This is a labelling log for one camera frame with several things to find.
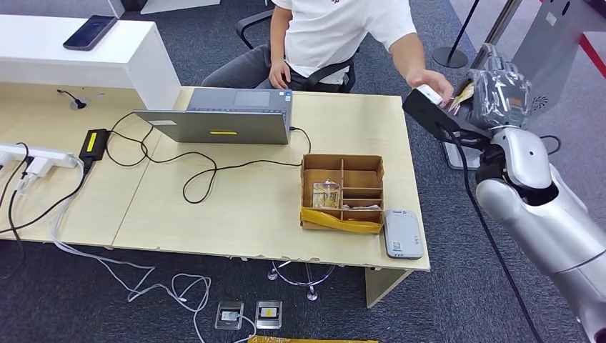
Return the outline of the person's left hand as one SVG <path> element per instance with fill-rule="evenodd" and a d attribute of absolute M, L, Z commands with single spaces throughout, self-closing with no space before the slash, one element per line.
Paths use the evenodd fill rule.
<path fill-rule="evenodd" d="M 436 71 L 423 68 L 414 69 L 409 71 L 404 78 L 412 88 L 418 88 L 423 85 L 429 86 L 440 95 L 443 101 L 449 101 L 454 91 L 453 86 L 445 76 Z"/>

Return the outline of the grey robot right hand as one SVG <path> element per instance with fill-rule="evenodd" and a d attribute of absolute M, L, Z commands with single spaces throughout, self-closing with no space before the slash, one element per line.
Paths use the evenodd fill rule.
<path fill-rule="evenodd" d="M 481 129 L 522 127 L 530 120 L 531 82 L 493 44 L 484 43 L 484 69 L 469 69 L 449 110 Z"/>

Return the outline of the person's right hand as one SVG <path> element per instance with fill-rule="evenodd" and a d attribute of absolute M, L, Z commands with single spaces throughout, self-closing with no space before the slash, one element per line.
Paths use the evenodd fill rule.
<path fill-rule="evenodd" d="M 275 89 L 288 89 L 291 82 L 290 68 L 283 59 L 272 60 L 268 80 Z"/>

